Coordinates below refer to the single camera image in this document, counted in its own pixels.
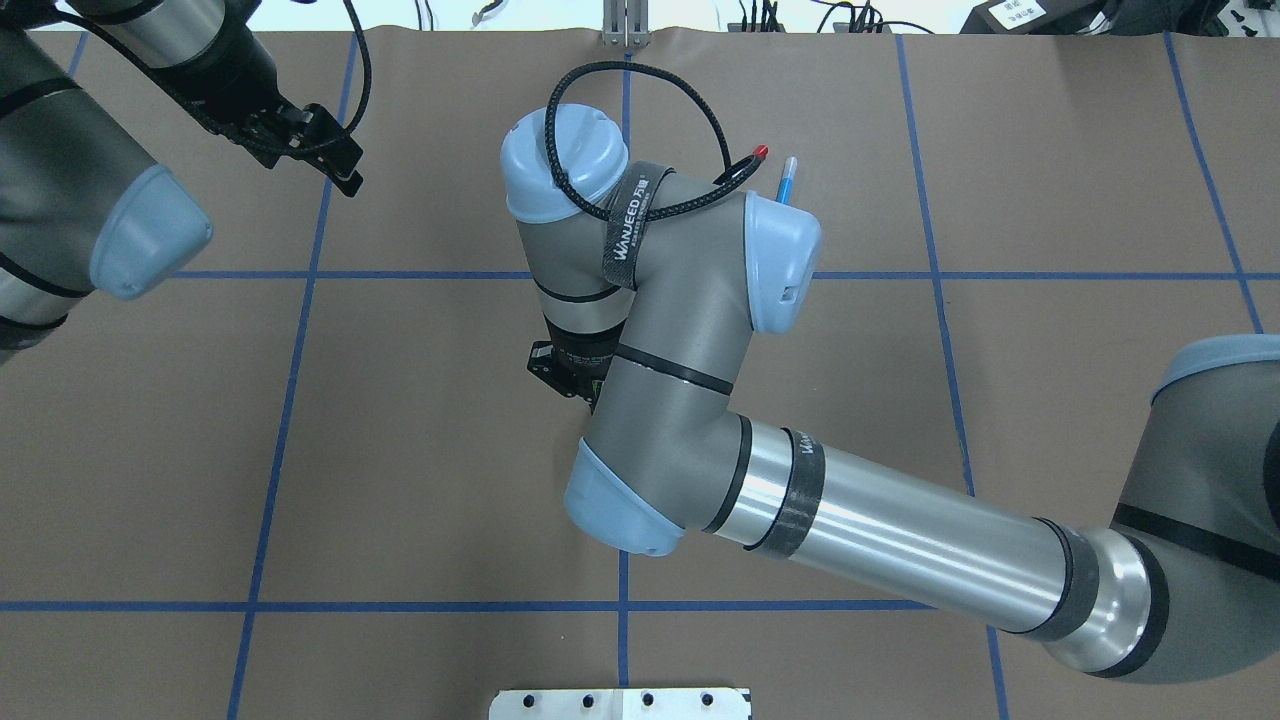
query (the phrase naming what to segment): black strap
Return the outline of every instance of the black strap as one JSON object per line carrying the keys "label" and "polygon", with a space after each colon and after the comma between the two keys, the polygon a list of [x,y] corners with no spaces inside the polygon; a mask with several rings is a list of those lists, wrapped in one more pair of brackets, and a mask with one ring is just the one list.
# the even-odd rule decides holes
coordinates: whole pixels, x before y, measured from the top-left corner
{"label": "black strap", "polygon": [[36,290],[47,292],[49,295],[56,295],[58,297],[79,299],[79,297],[87,297],[88,293],[92,292],[86,290],[70,290],[59,284],[54,284],[33,274],[27,268],[23,268],[4,252],[0,252],[0,269],[3,269],[4,272],[9,273],[10,275],[18,278],[19,281],[29,284]]}
{"label": "black strap", "polygon": [[1111,521],[1280,583],[1280,555],[1274,552],[1123,502]]}
{"label": "black strap", "polygon": [[49,333],[60,328],[65,322],[67,315],[63,315],[61,318],[58,318],[52,323],[45,325],[28,325],[27,323],[19,323],[17,320],[0,316],[0,350],[17,352],[19,350],[33,347],[36,343],[49,337]]}
{"label": "black strap", "polygon": [[95,24],[100,26],[119,26],[128,22],[133,22],[142,15],[155,10],[164,4],[164,0],[140,0],[137,5],[132,8],[125,8],[123,10],[116,10],[115,13],[102,13],[97,15],[84,15],[84,19],[93,20]]}
{"label": "black strap", "polygon": [[1142,557],[1142,566],[1147,570],[1147,583],[1151,587],[1151,607],[1147,610],[1147,624],[1142,629],[1138,644],[1129,651],[1129,655],[1111,667],[1088,673],[1094,678],[1123,678],[1142,669],[1151,660],[1160,647],[1160,641],[1165,639],[1165,628],[1169,625],[1169,579],[1165,578],[1165,569],[1160,561],[1142,541],[1133,536],[1124,536],[1129,541],[1138,556]]}
{"label": "black strap", "polygon": [[604,228],[604,279],[627,290],[636,288],[636,259],[644,238],[645,215],[658,195],[667,165],[644,160],[632,163],[609,195],[609,222]]}
{"label": "black strap", "polygon": [[72,78],[63,76],[19,87],[9,95],[0,97],[0,119],[4,119],[9,114],[35,102],[36,100],[40,100],[41,97],[61,92],[64,90],[79,90],[79,86],[76,85],[76,81]]}
{"label": "black strap", "polygon": [[1021,635],[1036,642],[1053,642],[1065,638],[1083,625],[1093,612],[1098,600],[1098,555],[1093,546],[1080,533],[1064,528],[1046,518],[1037,518],[1057,536],[1062,543],[1062,559],[1066,561],[1066,575],[1062,580],[1062,597],[1048,619]]}
{"label": "black strap", "polygon": [[622,290],[620,287],[607,287],[607,288],[602,290],[600,292],[593,292],[591,295],[564,295],[564,293],[561,293],[561,292],[556,292],[554,290],[548,290],[547,286],[544,286],[543,283],[538,282],[536,278],[534,279],[534,284],[536,284],[538,290],[543,291],[543,293],[547,295],[550,299],[559,300],[561,302],[575,302],[575,304],[595,302],[598,300],[604,300],[605,297],[608,297],[608,296],[613,295],[614,292]]}
{"label": "black strap", "polygon": [[716,514],[716,518],[709,525],[703,528],[704,533],[719,532],[724,525],[724,520],[728,520],[730,514],[733,512],[733,506],[737,505],[737,496],[742,493],[742,480],[746,479],[746,465],[751,460],[751,420],[746,419],[745,415],[739,415],[737,419],[742,427],[742,434],[737,443],[737,465],[733,468],[733,479],[728,483],[728,492],[724,493],[724,501],[721,502],[721,509]]}
{"label": "black strap", "polygon": [[791,557],[809,536],[813,519],[818,515],[822,489],[827,482],[827,456],[822,443],[809,433],[782,428],[791,437],[791,477],[782,507],[760,542],[746,550],[759,550],[764,555]]}
{"label": "black strap", "polygon": [[714,375],[708,375],[707,373],[681,365],[680,363],[672,363],[666,357],[659,357],[652,352],[631,347],[630,345],[622,345],[620,342],[618,348],[613,351],[613,355],[623,360],[630,360],[643,368],[649,368],[655,373],[671,375],[677,380],[685,380],[686,383],[692,383],[712,392],[718,392],[721,395],[731,395],[733,392],[733,383],[731,382],[722,380]]}
{"label": "black strap", "polygon": [[1267,496],[1271,519],[1280,528],[1280,423],[1276,423],[1276,429],[1271,433],[1267,455],[1262,460],[1262,489]]}

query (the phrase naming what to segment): marker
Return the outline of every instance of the marker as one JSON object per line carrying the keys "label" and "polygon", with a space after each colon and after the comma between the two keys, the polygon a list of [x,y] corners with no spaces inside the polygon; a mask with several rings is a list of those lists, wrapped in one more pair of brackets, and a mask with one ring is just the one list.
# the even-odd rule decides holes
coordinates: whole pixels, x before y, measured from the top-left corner
{"label": "marker", "polygon": [[796,163],[795,158],[787,158],[786,164],[782,165],[782,179],[778,182],[778,202],[783,205],[791,202],[791,184],[796,182]]}

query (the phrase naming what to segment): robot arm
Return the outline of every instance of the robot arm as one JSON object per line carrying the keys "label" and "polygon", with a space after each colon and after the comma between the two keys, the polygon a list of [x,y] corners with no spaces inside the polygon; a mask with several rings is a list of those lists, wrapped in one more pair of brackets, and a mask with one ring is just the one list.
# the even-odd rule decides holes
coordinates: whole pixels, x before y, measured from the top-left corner
{"label": "robot arm", "polygon": [[[1280,648],[1280,337],[1179,356],[1110,528],[1023,518],[730,413],[751,332],[786,332],[799,311],[817,220],[733,193],[627,236],[649,201],[709,184],[672,174],[649,197],[612,120],[562,106],[564,169],[608,199],[605,227],[562,196],[544,122],[521,119],[502,160],[552,328],[541,365],[571,378],[607,363],[566,492],[585,532],[659,556],[698,528],[972,615],[1100,676],[1194,680]],[[630,277],[628,309],[613,287]]]}
{"label": "robot arm", "polygon": [[14,27],[0,24],[0,363],[93,288],[132,300],[212,225],[173,174]]}
{"label": "robot arm", "polygon": [[[140,69],[206,129],[243,145],[265,168],[289,155],[319,169],[347,197],[360,190],[356,141],[323,105],[300,109],[280,95],[275,63],[246,24],[261,0],[69,1],[87,20],[79,24],[114,38],[113,46],[136,56]],[[348,14],[358,27],[349,3]]]}
{"label": "robot arm", "polygon": [[[70,4],[91,22],[52,0],[0,0],[0,364],[60,327],[95,288],[122,300],[150,291],[212,233],[173,174],[27,28],[73,19],[133,55],[207,129],[262,165],[302,159],[347,196],[362,182],[355,170],[362,151],[347,129],[323,106],[298,109],[276,88],[275,65],[244,24],[256,0]],[[348,14],[356,22],[349,3]],[[367,56],[365,67],[367,97]]]}

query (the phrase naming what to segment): black cable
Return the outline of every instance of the black cable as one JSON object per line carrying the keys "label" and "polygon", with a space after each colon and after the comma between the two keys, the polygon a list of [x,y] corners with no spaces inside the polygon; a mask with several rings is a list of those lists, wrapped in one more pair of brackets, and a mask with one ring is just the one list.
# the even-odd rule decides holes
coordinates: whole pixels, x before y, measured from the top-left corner
{"label": "black cable", "polygon": [[874,24],[868,26],[868,27],[882,28],[884,26],[908,26],[908,27],[914,27],[915,29],[923,29],[924,32],[927,32],[929,35],[937,35],[936,32],[933,32],[932,29],[929,29],[929,28],[927,28],[924,26],[918,26],[915,23],[909,23],[906,20],[883,20],[883,22],[878,22],[878,23],[874,23]]}
{"label": "black cable", "polygon": [[837,8],[849,8],[849,23],[852,24],[855,13],[852,3],[819,3],[819,5],[829,5],[829,6],[827,8],[827,14],[822,17],[822,22],[818,23],[818,29],[815,29],[814,32],[822,32],[822,28],[827,27],[827,18],[829,18],[831,14],[835,13]]}
{"label": "black cable", "polygon": [[88,32],[92,32],[102,42],[106,42],[109,46],[111,46],[113,50],[115,50],[116,53],[123,55],[127,60],[129,60],[129,63],[132,63],[133,67],[138,68],[138,70],[141,70],[142,74],[147,77],[147,79],[154,82],[160,90],[164,91],[165,95],[168,95],[174,102],[177,102],[183,110],[186,110],[187,114],[192,117],[192,119],[195,119],[197,123],[200,123],[202,128],[211,132],[212,135],[225,136],[227,140],[229,140],[233,145],[239,145],[248,150],[256,150],[259,152],[265,152],[270,155],[282,155],[285,158],[305,159],[305,158],[316,158],[321,154],[321,151],[333,147],[339,142],[349,140],[351,133],[355,132],[355,129],[360,126],[360,120],[365,117],[365,110],[369,108],[369,91],[372,87],[374,72],[372,72],[372,64],[370,63],[369,59],[369,44],[365,42],[365,29],[360,26],[360,18],[356,15],[356,8],[352,5],[352,1],[353,0],[342,0],[342,4],[347,6],[347,17],[351,18],[351,27],[356,35],[356,45],[360,47],[360,64],[364,69],[364,87],[360,91],[360,102],[356,106],[356,114],[352,115],[351,122],[347,123],[347,127],[343,128],[343,133],[340,136],[308,147],[288,147],[284,145],[269,145],[266,142],[260,142],[257,140],[244,136],[234,127],[220,126],[218,120],[211,118],[209,113],[206,113],[200,105],[192,102],[191,100],[187,100],[180,94],[178,94],[178,91],[174,90],[168,82],[161,79],[155,70],[147,67],[147,64],[143,63],[141,58],[138,58],[132,50],[125,47],[123,42],[113,37],[109,32],[86,20],[79,15],[73,15],[63,10],[55,10],[55,14],[58,15],[58,19],[70,23]]}
{"label": "black cable", "polygon": [[863,32],[867,23],[872,20],[872,4],[863,5],[863,12],[858,13],[858,19],[849,24],[849,32]]}
{"label": "black cable", "polygon": [[721,159],[724,163],[726,173],[730,176],[724,184],[721,184],[708,193],[694,197],[692,200],[685,200],[684,202],[667,205],[666,208],[650,208],[645,214],[646,222],[675,218],[676,215],[682,215],[685,213],[705,208],[737,190],[739,186],[746,182],[746,179],[760,168],[762,159],[753,154],[749,158],[740,160],[739,163],[745,164],[745,167],[735,172],[735,164],[730,160],[728,155],[728,142],[724,141],[724,129],[721,127],[719,120],[716,119],[716,113],[712,111],[710,105],[703,100],[703,96],[699,95],[691,85],[681,79],[675,73],[626,60],[602,60],[599,63],[588,63],[586,65],[580,65],[570,70],[568,74],[561,78],[561,81],[556,85],[556,88],[552,90],[552,96],[547,100],[547,122],[543,129],[544,142],[547,146],[547,164],[550,167],[552,179],[556,182],[556,187],[558,187],[561,192],[563,192],[564,196],[568,197],[573,205],[577,205],[584,213],[599,220],[608,220],[609,217],[609,211],[607,209],[594,205],[590,200],[582,197],[582,195],[570,182],[568,173],[561,165],[559,152],[556,150],[556,111],[559,108],[561,99],[564,96],[564,91],[568,90],[570,85],[584,76],[604,70],[631,70],[655,77],[658,79],[664,79],[682,90],[685,95],[687,95],[689,99],[698,105],[698,109],[703,111],[707,122],[712,126],[712,131],[716,132],[716,142],[719,145]]}
{"label": "black cable", "polygon": [[502,3],[503,3],[503,0],[493,0],[493,3],[489,3],[484,8],[480,8],[480,12],[477,12],[474,15],[471,15],[471,24],[472,26],[480,24],[480,20],[483,20],[486,14],[497,10],[498,5],[502,5]]}

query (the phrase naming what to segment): metal bracket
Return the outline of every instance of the metal bracket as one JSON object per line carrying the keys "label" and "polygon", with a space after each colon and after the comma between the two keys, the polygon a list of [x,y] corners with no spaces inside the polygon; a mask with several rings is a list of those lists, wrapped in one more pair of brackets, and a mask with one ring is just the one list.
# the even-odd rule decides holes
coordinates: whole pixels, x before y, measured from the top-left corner
{"label": "metal bracket", "polygon": [[750,720],[751,691],[741,688],[634,688],[503,691],[489,720]]}
{"label": "metal bracket", "polygon": [[604,0],[600,41],[625,50],[649,45],[649,0]]}

